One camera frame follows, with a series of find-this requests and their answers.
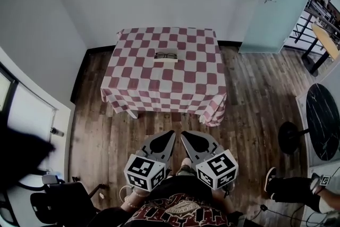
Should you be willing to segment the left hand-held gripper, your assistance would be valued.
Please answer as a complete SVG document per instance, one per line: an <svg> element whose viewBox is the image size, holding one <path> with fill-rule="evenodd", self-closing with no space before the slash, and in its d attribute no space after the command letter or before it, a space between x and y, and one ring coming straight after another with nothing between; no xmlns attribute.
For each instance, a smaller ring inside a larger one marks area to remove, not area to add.
<svg viewBox="0 0 340 227"><path fill-rule="evenodd" d="M148 137L142 148L129 157L124 168L127 184L144 191L153 191L160 185L172 171L170 159L175 138L174 130Z"/></svg>

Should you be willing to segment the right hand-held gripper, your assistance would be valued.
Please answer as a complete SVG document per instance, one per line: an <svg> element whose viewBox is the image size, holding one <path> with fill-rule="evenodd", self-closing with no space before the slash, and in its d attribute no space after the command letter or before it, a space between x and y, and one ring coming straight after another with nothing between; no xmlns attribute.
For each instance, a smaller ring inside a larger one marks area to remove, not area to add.
<svg viewBox="0 0 340 227"><path fill-rule="evenodd" d="M200 131L182 131L186 154L196 165L197 178L213 190L235 180L237 162L229 149L216 144L213 136Z"/></svg>

